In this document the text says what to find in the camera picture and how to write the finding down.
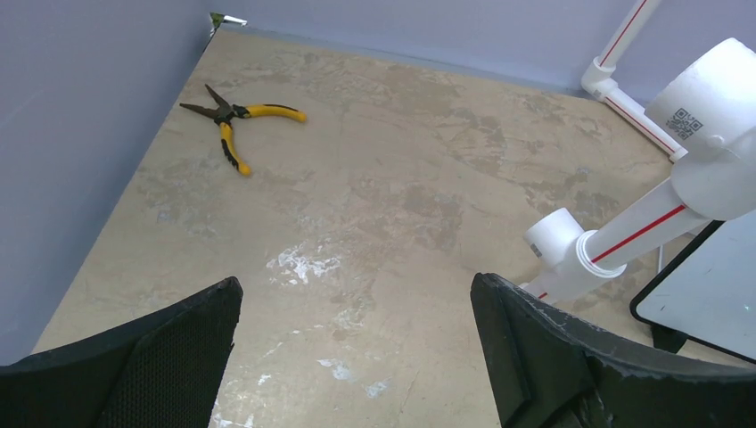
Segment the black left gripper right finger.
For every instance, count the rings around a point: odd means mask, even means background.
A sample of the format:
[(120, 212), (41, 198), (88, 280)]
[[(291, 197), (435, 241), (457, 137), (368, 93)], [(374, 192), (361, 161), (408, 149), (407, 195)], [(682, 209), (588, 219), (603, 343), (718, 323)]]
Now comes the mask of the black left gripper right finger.
[(755, 373), (633, 342), (477, 274), (472, 309), (504, 427), (752, 427)]

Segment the black framed whiteboard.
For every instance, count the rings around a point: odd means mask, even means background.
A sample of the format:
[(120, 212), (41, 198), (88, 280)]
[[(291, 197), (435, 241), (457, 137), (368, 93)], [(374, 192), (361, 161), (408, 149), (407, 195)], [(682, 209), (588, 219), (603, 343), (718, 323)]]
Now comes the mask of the black framed whiteboard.
[(698, 342), (755, 360), (755, 214), (705, 227), (629, 304), (653, 346)]

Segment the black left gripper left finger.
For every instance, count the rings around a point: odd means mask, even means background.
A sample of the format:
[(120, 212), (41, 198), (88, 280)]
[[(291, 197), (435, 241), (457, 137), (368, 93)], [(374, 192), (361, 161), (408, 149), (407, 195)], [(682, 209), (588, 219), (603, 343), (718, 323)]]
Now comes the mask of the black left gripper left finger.
[(206, 427), (234, 346), (231, 276), (171, 306), (1, 369), (3, 427)]

